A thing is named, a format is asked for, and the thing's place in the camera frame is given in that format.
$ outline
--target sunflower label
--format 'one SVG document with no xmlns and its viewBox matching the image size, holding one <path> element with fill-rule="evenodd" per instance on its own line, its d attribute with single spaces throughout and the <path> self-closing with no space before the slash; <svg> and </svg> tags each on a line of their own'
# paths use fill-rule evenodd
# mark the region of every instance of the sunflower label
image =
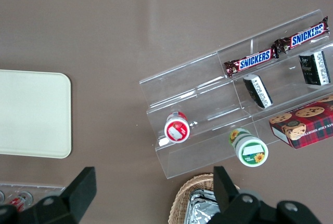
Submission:
<svg viewBox="0 0 333 224">
<path fill-rule="evenodd" d="M 248 164 L 259 164 L 265 158 L 264 147 L 257 142 L 249 143 L 243 148 L 241 158 Z"/>
<path fill-rule="evenodd" d="M 233 131 L 231 131 L 229 136 L 229 143 L 234 148 L 236 148 L 237 142 L 239 141 L 239 139 L 237 139 L 237 142 L 235 142 L 236 138 L 242 134 L 251 134 L 251 133 L 247 129 L 242 129 L 242 128 L 234 129 Z"/>
</svg>

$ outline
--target candy bar wrapper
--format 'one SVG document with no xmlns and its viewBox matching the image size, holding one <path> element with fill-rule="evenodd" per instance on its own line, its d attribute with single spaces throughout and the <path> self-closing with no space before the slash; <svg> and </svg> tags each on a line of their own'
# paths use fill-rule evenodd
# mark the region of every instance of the candy bar wrapper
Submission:
<svg viewBox="0 0 333 224">
<path fill-rule="evenodd" d="M 290 37 L 279 38 L 274 43 L 279 51 L 287 53 L 288 51 L 294 49 L 295 47 L 310 41 L 323 34 L 329 34 L 329 27 L 327 24 L 328 17 L 326 16 L 321 22 L 312 27 L 294 34 Z"/>
<path fill-rule="evenodd" d="M 224 65 L 226 67 L 228 76 L 231 77 L 235 73 L 241 72 L 278 57 L 277 48 L 275 45 L 273 45 L 270 49 L 246 56 L 242 59 L 225 62 Z"/>
</svg>

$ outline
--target clear acrylic display stand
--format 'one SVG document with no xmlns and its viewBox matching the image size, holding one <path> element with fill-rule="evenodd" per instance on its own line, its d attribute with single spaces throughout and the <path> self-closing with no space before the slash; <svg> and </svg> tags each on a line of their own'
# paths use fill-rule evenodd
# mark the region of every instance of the clear acrylic display stand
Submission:
<svg viewBox="0 0 333 224">
<path fill-rule="evenodd" d="M 322 12 L 316 10 L 140 81 L 149 105 L 147 116 L 157 137 L 155 150 L 167 178 L 236 155 L 228 143 L 229 134 L 235 128 L 246 128 L 266 144 L 277 141 L 268 122 L 272 115 L 332 92 L 332 83 L 306 84 L 299 62 L 302 53 L 323 50 L 333 75 L 333 41 L 328 34 L 303 43 L 287 54 L 281 52 L 279 59 L 236 73 L 231 78 L 226 75 L 223 64 L 269 49 L 278 38 L 290 37 L 322 19 Z M 242 78 L 252 73 L 261 77 L 272 98 L 273 105 L 266 109 L 256 105 L 243 83 Z M 169 142 L 164 135 L 167 117 L 175 111 L 183 112 L 190 125 L 189 139 L 183 143 Z"/>
<path fill-rule="evenodd" d="M 30 186 L 0 183 L 0 191 L 3 192 L 5 200 L 3 204 L 9 204 L 19 193 L 27 191 L 33 196 L 31 206 L 47 196 L 60 195 L 65 190 L 65 187 L 58 186 Z"/>
</svg>

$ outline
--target green lid jar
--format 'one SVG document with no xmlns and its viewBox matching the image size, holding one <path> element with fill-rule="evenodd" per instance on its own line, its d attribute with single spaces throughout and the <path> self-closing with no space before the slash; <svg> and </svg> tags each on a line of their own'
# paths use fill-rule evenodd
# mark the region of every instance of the green lid jar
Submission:
<svg viewBox="0 0 333 224">
<path fill-rule="evenodd" d="M 234 147 L 238 159 L 248 167 L 258 167 L 267 160 L 267 145 L 246 129 L 234 129 L 229 142 Z"/>
</svg>

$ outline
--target red plaid box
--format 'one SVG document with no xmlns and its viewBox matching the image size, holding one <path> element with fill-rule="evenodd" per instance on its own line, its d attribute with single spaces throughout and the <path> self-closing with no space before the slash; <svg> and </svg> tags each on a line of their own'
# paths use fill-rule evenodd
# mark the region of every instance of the red plaid box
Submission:
<svg viewBox="0 0 333 224">
<path fill-rule="evenodd" d="M 333 136 L 333 95 L 270 118 L 273 134 L 295 149 Z"/>
</svg>

